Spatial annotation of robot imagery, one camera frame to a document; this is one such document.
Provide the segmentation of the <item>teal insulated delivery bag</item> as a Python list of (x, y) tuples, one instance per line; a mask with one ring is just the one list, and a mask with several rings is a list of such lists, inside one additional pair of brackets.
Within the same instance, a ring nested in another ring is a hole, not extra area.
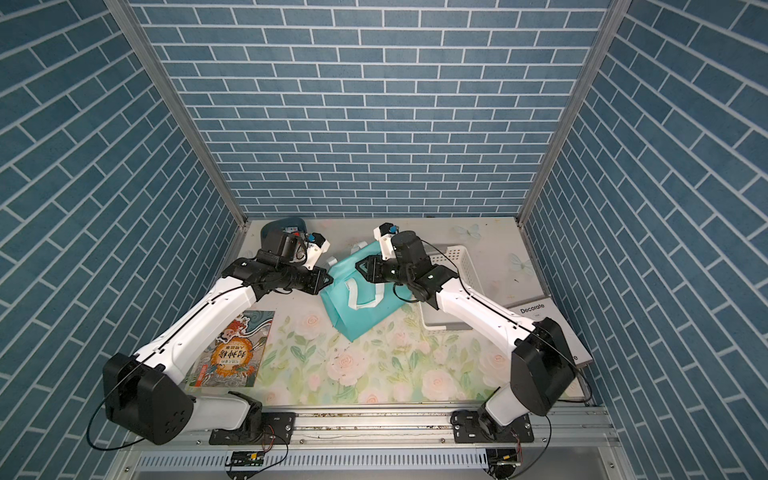
[(411, 299), (405, 286), (392, 283), (374, 284), (366, 281), (355, 264), (369, 255), (380, 254), (378, 243), (369, 244), (330, 269), (333, 283), (320, 292), (320, 297), (332, 326), (350, 342), (377, 326)]

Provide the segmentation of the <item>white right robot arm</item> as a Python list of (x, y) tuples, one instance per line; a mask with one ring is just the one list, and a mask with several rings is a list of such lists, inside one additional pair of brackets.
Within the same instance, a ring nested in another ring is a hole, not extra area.
[(579, 374), (562, 326), (518, 315), (466, 286), (456, 267), (432, 262), (428, 243), (413, 231), (384, 223), (374, 238), (381, 252), (355, 264), (367, 282), (407, 287), (414, 301), (458, 318), (504, 354), (508, 380), (479, 409), (485, 425), (546, 415)]

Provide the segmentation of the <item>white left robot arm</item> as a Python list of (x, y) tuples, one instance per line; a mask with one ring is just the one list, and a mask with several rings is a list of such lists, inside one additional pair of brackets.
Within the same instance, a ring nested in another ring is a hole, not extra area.
[(264, 296), (316, 295), (333, 282), (317, 262), (329, 241), (319, 233), (272, 231), (252, 258), (228, 265), (211, 290), (156, 339), (132, 355), (116, 354), (103, 368), (106, 418), (163, 445), (182, 433), (209, 431), (226, 444), (260, 442), (262, 405), (239, 392), (193, 397), (182, 383), (203, 351)]

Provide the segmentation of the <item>dark teal storage bin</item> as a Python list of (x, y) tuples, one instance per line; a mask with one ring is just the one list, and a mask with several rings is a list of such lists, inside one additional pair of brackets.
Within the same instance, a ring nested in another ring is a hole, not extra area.
[(307, 226), (302, 218), (296, 216), (274, 220), (262, 227), (260, 232), (261, 238), (267, 238), (272, 231), (280, 231), (289, 234), (299, 233), (304, 235), (307, 233)]

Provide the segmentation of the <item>floral table mat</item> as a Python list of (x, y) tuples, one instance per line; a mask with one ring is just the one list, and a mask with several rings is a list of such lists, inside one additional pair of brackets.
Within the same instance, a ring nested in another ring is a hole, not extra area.
[[(399, 226), (441, 252), (464, 247), (474, 267), (464, 283), (501, 305), (543, 294), (511, 218), (404, 218)], [(196, 366), (186, 380), (191, 393), (240, 391), (267, 406), (481, 402), (510, 376), (508, 356), (483, 335), (456, 324), (428, 329), (424, 304), (402, 306), (355, 340), (333, 327), (317, 296), (273, 294), (257, 309), (273, 319), (254, 338), (251, 377), (209, 386), (207, 369)]]

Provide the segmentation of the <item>colourful illustrated children's book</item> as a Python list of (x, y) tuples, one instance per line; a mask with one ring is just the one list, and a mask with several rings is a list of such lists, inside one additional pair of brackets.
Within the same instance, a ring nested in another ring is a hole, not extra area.
[(232, 320), (187, 373), (190, 388), (252, 387), (264, 356), (274, 311), (248, 310)]

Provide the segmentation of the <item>white Decorate furniture book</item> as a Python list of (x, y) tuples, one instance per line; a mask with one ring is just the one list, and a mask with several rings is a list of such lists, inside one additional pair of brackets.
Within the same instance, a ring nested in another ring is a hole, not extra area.
[(509, 307), (509, 310), (533, 321), (541, 321), (550, 318), (562, 329), (566, 342), (573, 356), (573, 363), (578, 368), (584, 368), (594, 362), (594, 358), (586, 346), (577, 337), (565, 316), (560, 312), (550, 297), (542, 297), (527, 303)]

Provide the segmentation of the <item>small green circuit board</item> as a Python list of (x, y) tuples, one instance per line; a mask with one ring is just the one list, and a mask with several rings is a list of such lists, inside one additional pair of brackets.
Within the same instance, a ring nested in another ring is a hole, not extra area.
[(229, 469), (262, 467), (264, 457), (263, 451), (236, 451), (231, 454), (226, 467)]

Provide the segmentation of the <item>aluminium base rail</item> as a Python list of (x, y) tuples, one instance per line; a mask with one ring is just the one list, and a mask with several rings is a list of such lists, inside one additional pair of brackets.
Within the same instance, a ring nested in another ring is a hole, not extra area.
[(277, 421), (265, 437), (242, 449), (353, 448), (459, 448), (482, 447), (616, 447), (619, 435), (602, 407), (558, 404), (547, 416), (531, 415), (512, 426), (510, 434), (490, 440), (454, 419), (469, 404), (396, 407), (268, 408), (266, 416)]

